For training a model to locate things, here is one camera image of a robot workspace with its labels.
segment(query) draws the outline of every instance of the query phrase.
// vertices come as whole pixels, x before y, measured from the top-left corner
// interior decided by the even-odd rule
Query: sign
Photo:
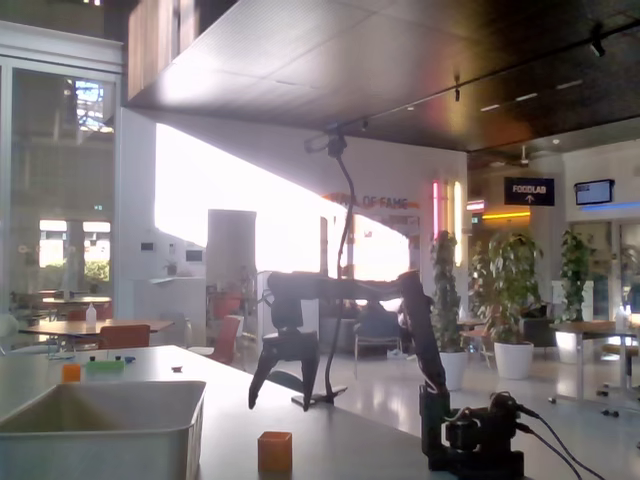
[[[576,183],[576,205],[594,205],[613,201],[613,180]]]
[[[349,195],[346,193],[330,193],[328,195],[323,195],[322,198],[344,206],[349,204]],[[373,195],[365,195],[362,198],[356,198],[354,206],[367,210],[371,208],[386,208],[390,210],[409,210],[420,208],[418,203],[410,202],[407,198],[376,197]]]
[[[553,178],[505,177],[504,204],[553,207],[555,205]]]

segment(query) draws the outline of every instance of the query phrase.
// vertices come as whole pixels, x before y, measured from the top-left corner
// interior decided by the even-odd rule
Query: orange block
[[[62,383],[79,382],[82,368],[77,363],[69,363],[62,366]]]
[[[292,456],[291,432],[264,432],[258,438],[258,471],[290,472]]]

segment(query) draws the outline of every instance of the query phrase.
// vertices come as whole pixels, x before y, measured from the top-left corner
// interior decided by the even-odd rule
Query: white plastic bin
[[[205,386],[57,385],[0,420],[0,479],[195,480]]]

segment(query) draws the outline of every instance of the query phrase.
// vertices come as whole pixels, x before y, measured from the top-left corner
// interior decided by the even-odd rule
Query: wooden ceiling panel
[[[639,28],[589,48],[594,25],[638,15],[635,0],[240,0],[131,105],[500,149],[640,116]]]

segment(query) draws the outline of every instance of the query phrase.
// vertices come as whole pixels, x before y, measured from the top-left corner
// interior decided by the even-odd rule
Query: robotic arm
[[[522,452],[511,451],[519,406],[508,394],[495,394],[486,408],[450,408],[449,391],[431,325],[429,298],[418,272],[402,274],[393,282],[332,279],[316,273],[274,272],[267,281],[273,295],[271,318],[277,333],[263,339],[263,350],[249,387],[253,408],[269,372],[280,360],[302,362],[306,411],[312,403],[320,358],[316,332],[303,332],[301,300],[388,300],[402,297],[418,365],[425,378],[420,386],[422,451],[431,470],[449,471],[459,478],[516,479],[524,475]],[[332,403],[333,397],[325,399]],[[445,425],[449,445],[442,443]]]

